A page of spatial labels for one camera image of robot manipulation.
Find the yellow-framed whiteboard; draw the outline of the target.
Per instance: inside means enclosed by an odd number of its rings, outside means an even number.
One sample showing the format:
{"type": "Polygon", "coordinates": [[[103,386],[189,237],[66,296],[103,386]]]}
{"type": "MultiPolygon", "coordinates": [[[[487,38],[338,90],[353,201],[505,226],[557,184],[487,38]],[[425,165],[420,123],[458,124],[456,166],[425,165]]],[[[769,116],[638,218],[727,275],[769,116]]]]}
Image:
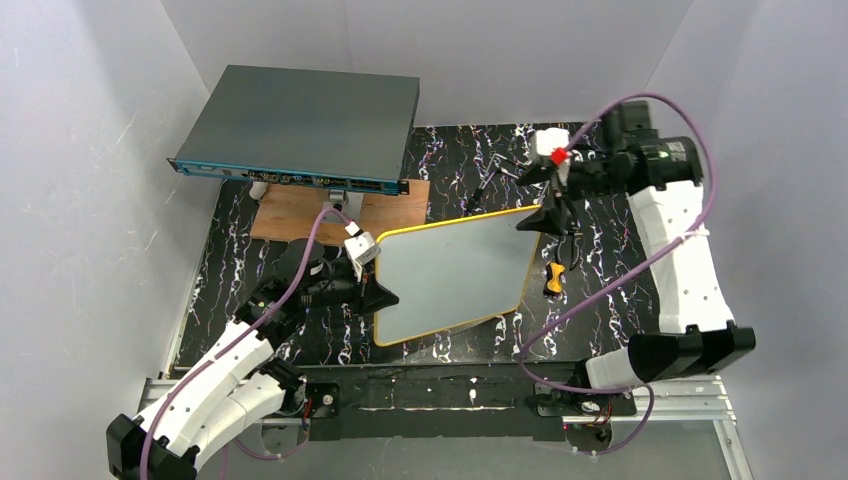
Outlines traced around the yellow-framed whiteboard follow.
{"type": "Polygon", "coordinates": [[[397,304],[373,317],[373,340],[388,347],[468,328],[521,304],[540,235],[519,231],[525,206],[387,231],[375,278],[397,304]]]}

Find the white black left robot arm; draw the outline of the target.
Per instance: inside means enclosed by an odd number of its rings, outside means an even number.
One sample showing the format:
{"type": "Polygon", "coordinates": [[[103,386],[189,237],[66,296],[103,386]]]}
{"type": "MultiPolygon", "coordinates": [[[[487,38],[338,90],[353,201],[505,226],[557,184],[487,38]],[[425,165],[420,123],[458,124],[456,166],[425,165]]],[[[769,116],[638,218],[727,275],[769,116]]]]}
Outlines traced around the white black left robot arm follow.
{"type": "Polygon", "coordinates": [[[378,243],[367,232],[347,239],[329,259],[315,240],[288,244],[277,271],[236,310],[215,345],[165,394],[107,427],[107,459],[118,479],[194,479],[216,452],[255,422],[294,418],[309,429],[312,414],[336,406],[331,384],[277,357],[312,311],[346,306],[366,316],[398,304],[378,283],[378,243]]]}

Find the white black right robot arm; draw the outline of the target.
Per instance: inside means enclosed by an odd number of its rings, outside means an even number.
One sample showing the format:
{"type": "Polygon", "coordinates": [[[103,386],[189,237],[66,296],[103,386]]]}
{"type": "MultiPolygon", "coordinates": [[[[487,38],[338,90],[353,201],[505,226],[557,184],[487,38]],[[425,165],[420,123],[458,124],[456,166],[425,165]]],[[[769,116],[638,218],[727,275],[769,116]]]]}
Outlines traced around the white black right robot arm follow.
{"type": "Polygon", "coordinates": [[[658,298],[659,330],[635,334],[626,346],[580,361],[566,383],[542,377],[526,363],[544,327],[522,345],[518,365],[533,381],[575,394],[617,394],[654,381],[721,371],[753,351],[753,328],[736,323],[716,275],[705,219],[717,197],[714,162],[701,132],[669,98],[627,95],[595,116],[609,157],[572,172],[569,190],[598,196],[624,193],[645,260],[557,319],[563,324],[644,271],[658,298]]]}

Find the yellow black eraser pad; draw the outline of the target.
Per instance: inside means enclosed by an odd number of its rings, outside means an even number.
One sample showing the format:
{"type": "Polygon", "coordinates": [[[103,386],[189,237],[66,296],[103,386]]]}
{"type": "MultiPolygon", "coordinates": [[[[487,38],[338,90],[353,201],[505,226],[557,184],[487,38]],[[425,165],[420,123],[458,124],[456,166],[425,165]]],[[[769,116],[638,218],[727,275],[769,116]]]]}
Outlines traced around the yellow black eraser pad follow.
{"type": "Polygon", "coordinates": [[[545,296],[557,297],[562,294],[564,287],[562,277],[565,267],[556,261],[550,261],[545,266],[546,280],[543,286],[545,296]]]}

